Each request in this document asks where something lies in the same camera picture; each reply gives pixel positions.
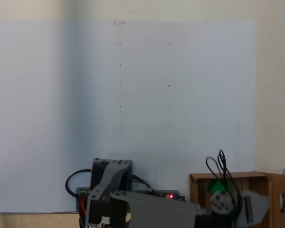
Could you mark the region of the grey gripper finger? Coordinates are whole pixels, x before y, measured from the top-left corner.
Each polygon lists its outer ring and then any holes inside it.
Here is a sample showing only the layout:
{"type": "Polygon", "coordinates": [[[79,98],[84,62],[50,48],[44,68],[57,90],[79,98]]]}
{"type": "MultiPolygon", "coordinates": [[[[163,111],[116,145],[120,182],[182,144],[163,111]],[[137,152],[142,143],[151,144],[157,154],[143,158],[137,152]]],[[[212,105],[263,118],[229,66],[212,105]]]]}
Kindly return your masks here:
{"type": "Polygon", "coordinates": [[[231,197],[229,193],[216,192],[210,197],[211,209],[218,214],[231,213],[231,197]]]}
{"type": "Polygon", "coordinates": [[[252,206],[252,221],[250,225],[256,225],[262,222],[265,214],[270,206],[270,198],[268,196],[251,191],[249,193],[252,206]]]}

